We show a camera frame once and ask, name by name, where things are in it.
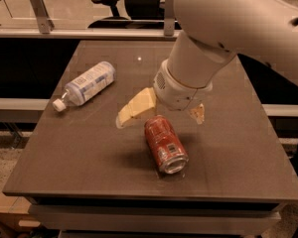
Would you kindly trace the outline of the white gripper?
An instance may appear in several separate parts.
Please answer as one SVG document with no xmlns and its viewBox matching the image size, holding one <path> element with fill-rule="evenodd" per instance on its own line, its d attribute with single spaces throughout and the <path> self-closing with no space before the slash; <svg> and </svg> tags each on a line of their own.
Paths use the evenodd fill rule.
<svg viewBox="0 0 298 238">
<path fill-rule="evenodd" d="M 212 89 L 212 83 L 203 88 L 192 88 L 178 82 L 164 60 L 153 79 L 153 88 L 142 89 L 118 112 L 116 126 L 119 129 L 130 127 L 155 116 L 157 99 L 172 111 L 192 108 L 189 111 L 191 118 L 202 125 L 205 121 L 203 96 Z"/>
</svg>

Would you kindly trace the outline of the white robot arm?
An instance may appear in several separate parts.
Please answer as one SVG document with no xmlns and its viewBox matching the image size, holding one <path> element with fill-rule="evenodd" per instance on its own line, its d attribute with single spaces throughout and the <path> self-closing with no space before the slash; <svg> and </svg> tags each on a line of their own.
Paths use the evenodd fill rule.
<svg viewBox="0 0 298 238">
<path fill-rule="evenodd" d="M 180 34 L 153 86 L 118 112 L 119 128 L 151 118 L 159 103 L 203 123 L 213 78 L 238 54 L 270 65 L 298 86 L 297 7 L 282 0 L 174 0 L 173 8 Z"/>
</svg>

